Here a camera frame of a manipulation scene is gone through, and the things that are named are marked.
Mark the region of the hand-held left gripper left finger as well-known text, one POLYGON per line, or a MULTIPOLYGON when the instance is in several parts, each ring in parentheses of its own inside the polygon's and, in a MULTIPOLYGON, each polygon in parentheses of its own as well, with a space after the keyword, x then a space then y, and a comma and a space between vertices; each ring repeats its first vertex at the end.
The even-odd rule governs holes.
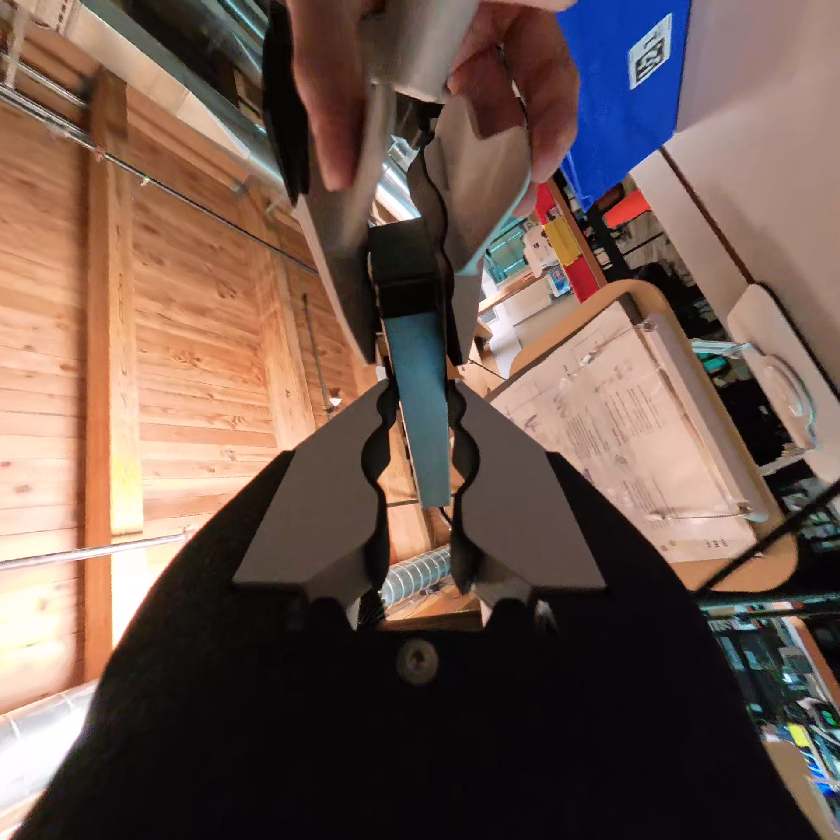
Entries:
POLYGON ((396 385, 378 381, 296 447, 234 583, 328 597, 349 607, 390 563, 385 494, 396 385))

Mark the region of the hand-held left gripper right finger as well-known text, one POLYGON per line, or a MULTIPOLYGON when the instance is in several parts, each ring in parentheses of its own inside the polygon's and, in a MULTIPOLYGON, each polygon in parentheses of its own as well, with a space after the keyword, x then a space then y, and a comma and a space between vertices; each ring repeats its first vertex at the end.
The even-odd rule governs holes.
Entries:
POLYGON ((451 574, 475 595, 488 623, 503 601, 534 607, 559 594, 602 592, 606 583, 549 455, 462 382, 448 387, 456 491, 451 574))

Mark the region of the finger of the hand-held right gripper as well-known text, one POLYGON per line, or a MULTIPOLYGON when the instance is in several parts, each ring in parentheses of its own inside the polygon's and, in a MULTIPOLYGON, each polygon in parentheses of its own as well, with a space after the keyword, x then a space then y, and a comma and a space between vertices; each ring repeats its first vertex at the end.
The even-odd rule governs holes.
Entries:
POLYGON ((443 276, 446 351, 469 355, 478 321, 484 258, 531 182, 529 133, 516 124, 480 137, 467 99, 450 98, 407 171, 409 194, 443 276))
POLYGON ((373 364, 380 317, 367 266, 369 217, 391 142, 395 91, 373 86, 366 105, 352 186, 345 192, 326 188, 310 140, 309 190, 300 194, 296 216, 347 344, 362 364, 373 364))

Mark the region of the long black usb hub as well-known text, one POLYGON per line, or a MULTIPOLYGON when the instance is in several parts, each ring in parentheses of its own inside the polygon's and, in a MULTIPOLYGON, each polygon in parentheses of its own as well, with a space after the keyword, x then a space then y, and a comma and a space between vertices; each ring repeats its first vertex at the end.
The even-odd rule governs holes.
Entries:
POLYGON ((445 283, 423 219, 372 227, 369 268, 418 499, 450 502, 445 283))

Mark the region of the blue storage bin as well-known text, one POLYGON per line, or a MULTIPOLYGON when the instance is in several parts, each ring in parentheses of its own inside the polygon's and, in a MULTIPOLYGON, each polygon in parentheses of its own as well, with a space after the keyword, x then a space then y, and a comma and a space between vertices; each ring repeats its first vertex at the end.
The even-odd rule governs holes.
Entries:
POLYGON ((561 170, 587 212, 676 131, 691 1, 580 1, 557 18, 581 79, 561 170))

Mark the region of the person's right hand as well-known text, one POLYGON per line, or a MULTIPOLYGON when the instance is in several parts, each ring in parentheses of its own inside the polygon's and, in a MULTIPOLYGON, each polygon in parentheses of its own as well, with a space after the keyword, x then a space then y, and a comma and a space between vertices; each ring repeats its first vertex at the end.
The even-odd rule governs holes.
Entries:
MULTIPOLYGON (((360 22, 386 2, 286 2, 293 71, 322 177, 348 189, 358 167, 364 119, 360 22)), ((469 101, 477 133, 526 124, 531 181, 512 214, 529 216, 539 185, 557 171, 578 131, 580 78, 557 14, 574 1, 482 2, 448 73, 448 89, 469 101)))

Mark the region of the white cardboard box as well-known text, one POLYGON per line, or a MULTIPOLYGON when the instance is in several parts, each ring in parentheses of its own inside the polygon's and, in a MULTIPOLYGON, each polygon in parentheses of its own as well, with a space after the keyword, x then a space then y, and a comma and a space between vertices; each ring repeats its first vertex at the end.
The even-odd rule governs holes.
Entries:
POLYGON ((557 255, 541 225, 531 226, 522 237, 523 257, 535 277, 542 277, 559 264, 557 255))

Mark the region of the yellow storage bin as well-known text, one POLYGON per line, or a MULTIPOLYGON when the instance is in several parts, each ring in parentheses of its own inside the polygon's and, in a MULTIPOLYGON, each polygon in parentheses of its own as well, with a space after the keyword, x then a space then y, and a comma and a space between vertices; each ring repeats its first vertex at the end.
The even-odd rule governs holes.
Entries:
POLYGON ((583 256, 581 245, 564 217, 547 217, 543 232, 563 268, 572 266, 583 256))

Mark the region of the blue header printed sheet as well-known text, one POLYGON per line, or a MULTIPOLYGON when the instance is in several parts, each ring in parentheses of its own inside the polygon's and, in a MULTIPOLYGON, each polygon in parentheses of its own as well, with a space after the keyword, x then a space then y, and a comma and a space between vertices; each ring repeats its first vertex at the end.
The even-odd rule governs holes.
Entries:
POLYGON ((490 403, 563 456, 671 564, 731 560, 767 508, 722 466, 677 369, 661 318, 628 296, 500 389, 490 403))

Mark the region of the red storage bin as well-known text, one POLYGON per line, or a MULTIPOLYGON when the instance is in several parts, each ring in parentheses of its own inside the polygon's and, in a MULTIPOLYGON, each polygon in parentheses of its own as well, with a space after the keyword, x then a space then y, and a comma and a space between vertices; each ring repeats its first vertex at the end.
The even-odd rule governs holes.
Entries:
POLYGON ((572 266, 563 268, 563 272, 570 282, 572 291, 578 302, 583 303, 590 299, 596 292, 604 288, 606 278, 601 265, 594 257, 590 246, 578 225, 577 219, 572 212, 571 205, 565 198, 561 189, 554 180, 540 184, 538 188, 538 199, 535 206, 538 219, 543 227, 547 217, 565 218, 576 235, 581 245, 582 257, 572 266))

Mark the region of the wooden document stand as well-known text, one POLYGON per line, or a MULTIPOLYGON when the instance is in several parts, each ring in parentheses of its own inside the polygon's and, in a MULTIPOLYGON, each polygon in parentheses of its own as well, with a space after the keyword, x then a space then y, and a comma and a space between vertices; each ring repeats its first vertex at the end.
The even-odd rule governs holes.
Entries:
POLYGON ((664 294, 597 291, 512 362, 490 403, 693 591, 767 592, 799 563, 784 514, 664 294))

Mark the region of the black tripod pole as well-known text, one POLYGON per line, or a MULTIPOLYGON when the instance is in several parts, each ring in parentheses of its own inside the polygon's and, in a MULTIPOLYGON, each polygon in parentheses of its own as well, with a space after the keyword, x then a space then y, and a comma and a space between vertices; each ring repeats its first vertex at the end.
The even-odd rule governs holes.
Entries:
POLYGON ((824 555, 816 556, 808 549, 805 554, 805 571, 797 571, 799 563, 799 534, 808 525, 808 521, 819 512, 827 512, 828 508, 838 498, 839 480, 821 490, 799 509, 792 511, 774 527, 767 535, 761 537, 757 543, 742 552, 737 558, 727 562, 719 571, 715 572, 707 581, 695 590, 694 600, 699 606, 717 604, 721 597, 730 592, 740 595, 791 590, 795 598, 809 592, 820 585, 834 592, 838 590, 839 565, 838 549, 831 549, 824 555), (750 571, 758 561, 773 560, 777 543, 783 543, 783 554, 788 553, 785 542, 792 539, 793 571, 781 583, 772 584, 764 580, 758 573, 750 571))

